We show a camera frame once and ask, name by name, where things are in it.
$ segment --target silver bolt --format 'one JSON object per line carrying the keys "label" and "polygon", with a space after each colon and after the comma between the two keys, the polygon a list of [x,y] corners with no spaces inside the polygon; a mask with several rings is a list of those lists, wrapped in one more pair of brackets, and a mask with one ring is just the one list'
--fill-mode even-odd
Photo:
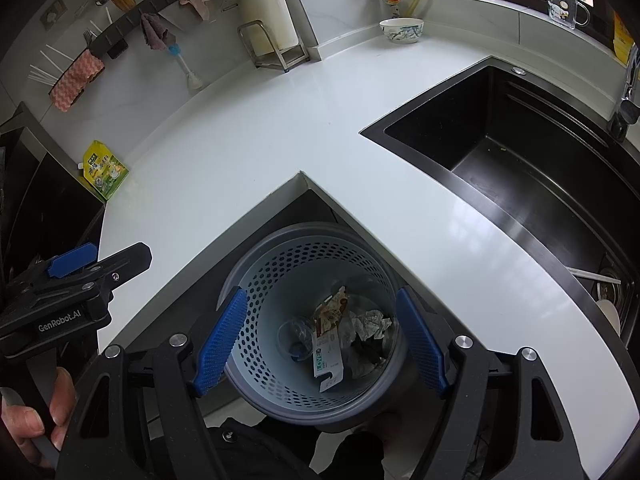
{"label": "silver bolt", "polygon": [[225,442],[229,442],[229,443],[233,443],[236,440],[238,440],[238,438],[234,435],[233,431],[223,431],[222,438],[224,439]]}
{"label": "silver bolt", "polygon": [[118,357],[120,355],[120,347],[118,345],[107,346],[107,349],[104,351],[104,356],[107,359],[113,359],[114,357]]}
{"label": "silver bolt", "polygon": [[474,344],[474,340],[471,339],[468,335],[459,335],[456,338],[456,345],[460,348],[471,348]]}
{"label": "silver bolt", "polygon": [[187,336],[184,334],[174,334],[169,338],[169,344],[171,346],[183,346],[187,342]]}
{"label": "silver bolt", "polygon": [[524,357],[527,361],[535,361],[538,358],[538,354],[533,348],[523,348],[522,357]]}

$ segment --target wall socket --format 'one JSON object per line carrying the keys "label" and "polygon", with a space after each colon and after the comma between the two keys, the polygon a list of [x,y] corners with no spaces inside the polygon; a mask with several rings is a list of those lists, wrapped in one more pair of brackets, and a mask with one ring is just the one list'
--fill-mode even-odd
{"label": "wall socket", "polygon": [[62,0],[55,0],[48,8],[42,13],[40,17],[40,23],[44,27],[44,30],[49,30],[60,19],[60,17],[66,12],[66,5]]}

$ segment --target pink patterned sponge cloth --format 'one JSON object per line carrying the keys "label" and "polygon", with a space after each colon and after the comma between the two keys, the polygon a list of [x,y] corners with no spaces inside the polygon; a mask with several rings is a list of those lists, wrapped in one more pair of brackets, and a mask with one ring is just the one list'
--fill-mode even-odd
{"label": "pink patterned sponge cloth", "polygon": [[66,112],[84,91],[84,87],[104,70],[104,63],[85,49],[66,69],[65,73],[49,92],[56,108]]}

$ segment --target trash can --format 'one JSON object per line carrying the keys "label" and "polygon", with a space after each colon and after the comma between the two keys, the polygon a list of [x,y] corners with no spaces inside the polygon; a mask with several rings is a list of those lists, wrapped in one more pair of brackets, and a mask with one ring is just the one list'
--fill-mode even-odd
{"label": "trash can", "polygon": [[[311,318],[337,289],[367,298],[394,322],[385,363],[359,379],[344,379],[319,392],[312,358],[296,362],[277,348],[279,327],[295,316]],[[357,415],[392,384],[407,354],[394,306],[400,287],[395,272],[351,230],[309,222],[281,229],[243,256],[223,285],[218,306],[234,286],[248,295],[244,326],[225,373],[261,412],[293,424],[335,424]]]}

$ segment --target human hand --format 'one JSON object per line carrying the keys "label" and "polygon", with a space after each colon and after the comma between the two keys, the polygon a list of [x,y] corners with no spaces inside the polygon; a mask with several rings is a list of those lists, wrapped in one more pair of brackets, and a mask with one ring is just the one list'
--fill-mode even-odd
{"label": "human hand", "polygon": [[[60,450],[69,427],[71,413],[76,406],[76,389],[71,375],[64,368],[58,368],[53,396],[49,405],[51,418],[56,427],[51,433],[51,442]],[[2,398],[2,421],[9,434],[29,462],[40,467],[50,467],[31,441],[44,434],[44,425],[36,410],[27,406],[7,406]]]}

